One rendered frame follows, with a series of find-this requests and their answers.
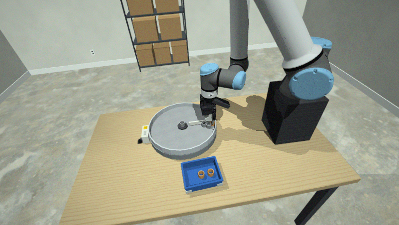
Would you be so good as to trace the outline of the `blue open crate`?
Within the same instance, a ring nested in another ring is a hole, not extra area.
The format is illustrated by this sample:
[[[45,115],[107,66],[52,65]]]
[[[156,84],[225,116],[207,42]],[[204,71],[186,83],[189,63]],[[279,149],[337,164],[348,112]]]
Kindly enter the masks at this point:
[[[181,168],[186,194],[211,187],[222,186],[223,177],[217,159],[214,156],[182,162]],[[214,170],[214,175],[212,177],[208,176],[208,169]],[[204,172],[203,179],[199,178],[199,171]]]

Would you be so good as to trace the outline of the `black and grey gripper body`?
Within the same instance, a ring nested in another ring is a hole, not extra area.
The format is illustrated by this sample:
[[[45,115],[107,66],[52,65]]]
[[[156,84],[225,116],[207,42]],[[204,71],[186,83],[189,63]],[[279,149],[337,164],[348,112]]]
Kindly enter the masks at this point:
[[[202,115],[209,115],[214,112],[214,109],[216,111],[216,104],[212,103],[212,100],[214,100],[215,98],[216,97],[207,99],[200,94],[200,108]]]

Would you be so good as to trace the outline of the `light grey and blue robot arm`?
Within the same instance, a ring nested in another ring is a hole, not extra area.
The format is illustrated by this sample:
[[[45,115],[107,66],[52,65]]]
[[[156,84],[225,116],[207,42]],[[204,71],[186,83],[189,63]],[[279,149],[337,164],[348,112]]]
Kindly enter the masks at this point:
[[[284,60],[286,75],[280,92],[298,101],[317,100],[327,95],[334,83],[328,61],[332,42],[311,37],[295,0],[254,0]],[[201,95],[213,104],[229,108],[218,98],[218,87],[241,90],[246,81],[250,0],[230,0],[230,66],[215,63],[200,68]]]

